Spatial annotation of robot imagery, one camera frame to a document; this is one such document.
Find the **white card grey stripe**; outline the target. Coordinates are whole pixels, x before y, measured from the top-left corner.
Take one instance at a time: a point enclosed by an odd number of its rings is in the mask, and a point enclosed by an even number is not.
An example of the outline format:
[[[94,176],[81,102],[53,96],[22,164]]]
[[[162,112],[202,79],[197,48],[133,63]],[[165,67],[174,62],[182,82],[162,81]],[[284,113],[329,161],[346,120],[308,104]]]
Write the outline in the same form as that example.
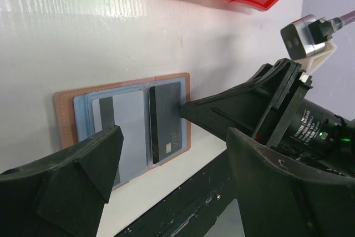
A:
[[[137,177],[148,166],[144,95],[142,90],[92,99],[93,123],[96,132],[118,125],[124,141],[114,186]]]

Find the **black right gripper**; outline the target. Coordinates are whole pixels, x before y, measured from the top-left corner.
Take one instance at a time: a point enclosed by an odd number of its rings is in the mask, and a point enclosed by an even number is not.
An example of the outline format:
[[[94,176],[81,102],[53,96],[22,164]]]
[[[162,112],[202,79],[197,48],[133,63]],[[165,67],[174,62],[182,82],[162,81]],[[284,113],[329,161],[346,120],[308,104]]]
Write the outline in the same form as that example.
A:
[[[291,159],[354,176],[354,121],[305,99],[311,77],[280,59],[264,64],[246,82],[184,104],[182,118],[226,140],[229,128]]]

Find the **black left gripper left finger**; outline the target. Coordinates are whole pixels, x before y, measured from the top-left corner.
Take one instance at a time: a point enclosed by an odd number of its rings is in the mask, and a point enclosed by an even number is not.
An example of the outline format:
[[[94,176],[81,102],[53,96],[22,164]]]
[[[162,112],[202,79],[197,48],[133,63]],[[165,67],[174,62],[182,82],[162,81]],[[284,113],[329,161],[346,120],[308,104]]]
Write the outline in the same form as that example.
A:
[[[2,236],[96,236],[118,170],[119,126],[1,174]]]

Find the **brown leather card holder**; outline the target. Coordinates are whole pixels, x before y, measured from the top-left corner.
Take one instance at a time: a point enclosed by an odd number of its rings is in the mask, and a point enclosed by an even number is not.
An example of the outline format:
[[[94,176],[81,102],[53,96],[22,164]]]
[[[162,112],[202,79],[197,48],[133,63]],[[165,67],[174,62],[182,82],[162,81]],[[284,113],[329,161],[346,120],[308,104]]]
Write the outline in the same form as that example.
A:
[[[93,108],[92,99],[100,98],[102,95],[116,95],[126,92],[142,90],[144,95],[144,113],[146,130],[146,156],[148,166],[143,173],[150,169],[161,166],[188,151],[191,147],[191,124],[182,120],[182,149],[166,159],[153,163],[151,151],[150,134],[150,109],[149,109],[149,88],[155,85],[181,83],[181,106],[190,100],[190,75],[189,73],[177,73],[138,80],[129,80],[91,87],[84,87],[72,90],[65,90],[55,94],[54,102],[58,119],[60,138],[63,148],[72,146],[93,134]]]

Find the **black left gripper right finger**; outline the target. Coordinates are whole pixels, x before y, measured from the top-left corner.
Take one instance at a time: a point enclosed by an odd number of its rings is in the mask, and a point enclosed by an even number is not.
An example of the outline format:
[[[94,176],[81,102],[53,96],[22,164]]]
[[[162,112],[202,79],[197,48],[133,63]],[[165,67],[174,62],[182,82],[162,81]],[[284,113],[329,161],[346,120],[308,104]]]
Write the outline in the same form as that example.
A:
[[[246,236],[353,236],[354,179],[309,167],[230,128],[227,153]]]

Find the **dark grey VIP card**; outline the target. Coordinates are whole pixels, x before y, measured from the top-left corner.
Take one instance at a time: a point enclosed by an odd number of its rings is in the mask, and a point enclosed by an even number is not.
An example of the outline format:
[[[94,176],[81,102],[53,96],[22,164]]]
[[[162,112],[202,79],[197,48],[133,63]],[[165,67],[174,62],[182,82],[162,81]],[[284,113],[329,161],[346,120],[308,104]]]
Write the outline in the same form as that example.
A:
[[[149,88],[150,134],[153,163],[182,149],[181,83]]]

